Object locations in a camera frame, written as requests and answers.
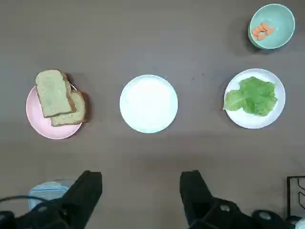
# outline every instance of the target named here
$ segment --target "white plate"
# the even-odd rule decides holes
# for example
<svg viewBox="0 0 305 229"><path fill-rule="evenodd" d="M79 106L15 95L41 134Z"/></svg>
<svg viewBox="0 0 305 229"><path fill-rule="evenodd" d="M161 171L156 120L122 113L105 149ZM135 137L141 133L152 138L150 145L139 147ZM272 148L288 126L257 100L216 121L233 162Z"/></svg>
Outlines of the white plate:
<svg viewBox="0 0 305 229"><path fill-rule="evenodd" d="M264 117L248 114L244 112L242 108L238 111L226 110L226 112L232 121L236 124L248 129L258 129L270 125L279 117L285 105L285 89L280 79L277 78L273 73L264 69L248 69L239 73L229 82L225 90L224 97L229 91L238 90L239 82L241 80L250 78L251 76L275 84L275 97L277 98L277 102L274 106L274 109Z"/></svg>
<svg viewBox="0 0 305 229"><path fill-rule="evenodd" d="M156 133L168 127L178 110L174 88L156 75L141 75L131 80L120 97L125 122L142 133Z"/></svg>

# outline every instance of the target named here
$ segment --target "empty white plate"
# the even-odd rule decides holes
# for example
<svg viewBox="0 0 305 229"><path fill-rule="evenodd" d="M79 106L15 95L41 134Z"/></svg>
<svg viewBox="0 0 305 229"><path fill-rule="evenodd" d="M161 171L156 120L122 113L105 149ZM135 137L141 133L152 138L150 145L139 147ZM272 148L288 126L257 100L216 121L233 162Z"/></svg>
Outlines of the empty white plate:
<svg viewBox="0 0 305 229"><path fill-rule="evenodd" d="M178 111L174 88L156 75L141 75L131 80L120 97L125 122L142 133L156 133L168 127Z"/></svg>

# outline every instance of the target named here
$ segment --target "lettuce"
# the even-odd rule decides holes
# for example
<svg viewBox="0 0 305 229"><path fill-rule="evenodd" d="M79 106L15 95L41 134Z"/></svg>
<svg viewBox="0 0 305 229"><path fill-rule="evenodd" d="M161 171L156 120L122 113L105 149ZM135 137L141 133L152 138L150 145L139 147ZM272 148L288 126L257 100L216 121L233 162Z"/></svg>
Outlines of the lettuce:
<svg viewBox="0 0 305 229"><path fill-rule="evenodd" d="M252 76L240 81L239 85L239 90L232 90L225 96L224 110L237 111L243 108L249 114L260 116L266 116L273 110L277 101L274 83Z"/></svg>

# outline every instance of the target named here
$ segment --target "toast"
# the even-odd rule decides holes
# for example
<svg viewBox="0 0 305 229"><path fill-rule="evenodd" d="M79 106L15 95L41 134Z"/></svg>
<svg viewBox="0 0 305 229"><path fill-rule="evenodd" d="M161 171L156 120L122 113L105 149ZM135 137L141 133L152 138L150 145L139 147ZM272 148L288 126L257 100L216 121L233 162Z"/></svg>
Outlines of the toast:
<svg viewBox="0 0 305 229"><path fill-rule="evenodd" d="M76 112L70 114L60 114L51 117L52 126L76 125L85 121L86 103L80 92L72 91L71 98L74 101Z"/></svg>
<svg viewBox="0 0 305 229"><path fill-rule="evenodd" d="M76 112L71 99L71 86L65 73L45 70L36 78L37 95L45 118Z"/></svg>

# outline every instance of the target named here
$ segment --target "bread crust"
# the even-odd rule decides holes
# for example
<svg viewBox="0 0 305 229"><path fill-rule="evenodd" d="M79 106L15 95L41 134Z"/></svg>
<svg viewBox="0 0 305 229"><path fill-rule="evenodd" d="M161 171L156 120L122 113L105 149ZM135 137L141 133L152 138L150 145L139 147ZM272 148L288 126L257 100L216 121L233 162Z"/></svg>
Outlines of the bread crust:
<svg viewBox="0 0 305 229"><path fill-rule="evenodd" d="M82 92L80 92L80 91L72 91L72 92L79 94L81 96L81 99L82 99L83 103L84 103L84 110L85 110L85 112L83 114L82 119L80 121L77 121L77 122L74 122L74 123L59 124L59 125L54 125L54 123L52 122L52 119L51 119L51 125L52 126L57 127L57 126L63 126L63 125L77 125L77 124L86 122L85 116L86 116L86 111L87 111L87 104L86 104L86 101L84 100L84 98L82 96Z"/></svg>

